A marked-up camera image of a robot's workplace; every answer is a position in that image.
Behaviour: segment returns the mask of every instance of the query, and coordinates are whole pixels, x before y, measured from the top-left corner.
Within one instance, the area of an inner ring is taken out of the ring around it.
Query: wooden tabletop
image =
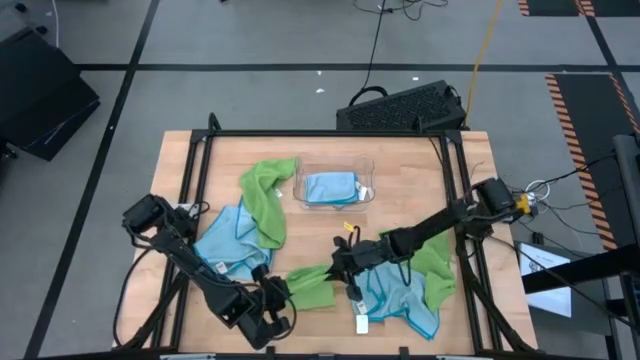
[[[164,136],[151,193],[170,202],[177,203],[178,200],[189,137],[189,131],[171,131]],[[465,132],[463,141],[469,172],[473,170],[471,183],[495,176],[487,134]],[[375,162],[376,197],[362,212],[323,212],[318,216],[316,211],[303,209],[293,199],[293,181],[287,181],[281,188],[284,196],[280,199],[286,216],[287,240],[284,247],[275,252],[274,275],[284,277],[302,266],[330,263],[334,251],[332,239],[336,235],[346,236],[345,221],[359,225],[363,239],[373,239],[381,230],[412,226],[446,206],[441,165],[426,138],[217,137],[213,141],[204,195],[211,210],[201,218],[199,233],[213,222],[223,206],[238,203],[242,195],[239,177],[252,165],[263,159],[295,157],[300,153],[366,154]],[[462,190],[452,146],[450,153],[460,195]],[[202,146],[196,157],[190,201],[195,194],[201,156]],[[512,241],[508,226],[495,225],[494,230],[496,237]],[[455,238],[451,232],[451,269],[457,277],[457,292],[442,304],[440,328],[434,340],[425,340],[402,319],[370,324],[368,335],[356,335],[355,319],[344,285],[334,282],[337,305],[299,311],[291,336],[272,345],[279,353],[397,354],[398,347],[408,346],[412,354],[472,354],[465,296],[454,248]],[[484,249],[496,305],[521,337],[537,347],[513,250],[491,240],[484,242]],[[152,252],[131,276],[118,325],[123,341],[135,333],[156,305],[165,263],[163,255]],[[491,348],[486,313],[479,301],[477,304],[483,345]],[[163,344],[168,344],[173,315],[173,309],[169,310]],[[284,315],[291,319],[288,311]],[[180,351],[254,352],[237,328],[228,330],[208,310],[202,292],[194,284],[189,288]]]

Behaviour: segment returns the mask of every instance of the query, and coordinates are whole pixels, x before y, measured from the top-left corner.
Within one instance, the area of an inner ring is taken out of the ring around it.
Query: green cloth
[[[296,159],[270,159],[255,164],[240,177],[245,206],[259,231],[258,245],[279,249],[287,237],[284,214],[274,192],[282,182],[293,175]]]
[[[314,265],[296,269],[287,275],[287,286],[291,292],[291,301],[297,310],[334,306],[333,285],[324,281],[329,274],[328,265]]]
[[[442,232],[424,243],[411,258],[411,270],[424,274],[427,286],[424,302],[431,311],[456,291],[456,280],[449,267],[449,236]]]

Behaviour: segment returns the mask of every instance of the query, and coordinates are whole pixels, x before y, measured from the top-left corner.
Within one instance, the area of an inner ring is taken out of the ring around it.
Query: gray floor
[[[128,63],[149,2],[58,0],[61,49],[76,63]],[[494,2],[450,2],[447,8],[425,7],[419,22],[401,14],[385,17],[376,61],[473,63]],[[35,9],[33,21],[55,28],[47,16],[48,1],[28,3]],[[376,1],[360,4],[374,8]],[[6,12],[0,15],[1,20]],[[638,64],[640,47],[629,34],[640,30],[640,22],[598,22],[618,62]],[[0,31],[7,31],[9,22],[0,24],[5,24]],[[350,0],[231,0],[226,5],[161,0],[141,63],[365,63],[375,26],[376,16],[357,11]],[[54,41],[53,32],[46,38]],[[506,1],[485,63],[605,62],[585,18],[526,18],[515,1]],[[0,175],[2,359],[24,355],[123,75],[84,72],[101,96],[96,113],[52,162],[22,154]],[[133,254],[120,214],[147,193],[164,131],[203,127],[210,111],[226,129],[332,129],[335,110],[346,106],[364,76],[364,71],[137,72],[118,127],[109,130],[115,131],[113,143],[40,355],[110,347],[117,295]],[[624,76],[640,96],[640,74]],[[466,99],[470,72],[379,71],[370,84],[395,92],[440,79]],[[507,183],[523,187],[572,168],[543,73],[483,72],[476,86],[470,126],[489,132],[498,172]],[[571,205],[586,199],[571,177],[554,185],[550,201]],[[563,216],[576,227],[595,230],[586,208]],[[602,249],[599,239],[568,230],[549,213],[530,226],[573,249]],[[519,226],[512,230],[515,239],[529,236]],[[543,350],[606,356],[601,337],[535,325]]]

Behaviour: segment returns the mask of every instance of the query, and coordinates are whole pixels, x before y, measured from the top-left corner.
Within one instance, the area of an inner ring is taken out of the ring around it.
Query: plastic tray
[[[300,154],[296,157],[296,174],[293,185],[293,197],[300,201],[305,209],[312,210],[340,210],[340,211],[362,211],[366,209],[367,203],[375,197],[375,186],[373,172],[375,166],[371,158],[365,155],[359,156],[316,156],[311,154]],[[307,201],[307,177],[318,173],[327,172],[353,172],[356,174],[358,182],[367,188],[363,200],[358,200],[350,204],[317,204]]]

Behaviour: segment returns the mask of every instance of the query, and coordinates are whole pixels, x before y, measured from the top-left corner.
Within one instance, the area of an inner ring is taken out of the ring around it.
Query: blue cloth
[[[227,275],[235,280],[252,280],[251,270],[260,264],[271,266],[272,250],[258,246],[258,230],[242,199],[238,206],[225,206],[194,245],[196,253],[211,268],[223,262]]]
[[[405,279],[409,273],[403,266]],[[440,327],[440,312],[431,312],[424,303],[425,277],[411,270],[411,285],[405,286],[397,264],[382,263],[356,276],[362,290],[371,322],[383,322],[389,316],[402,317],[409,326],[427,340],[432,340]],[[359,314],[356,303],[353,311]]]
[[[351,204],[358,201],[358,178],[352,172],[326,172],[307,176],[306,201],[312,204]]]

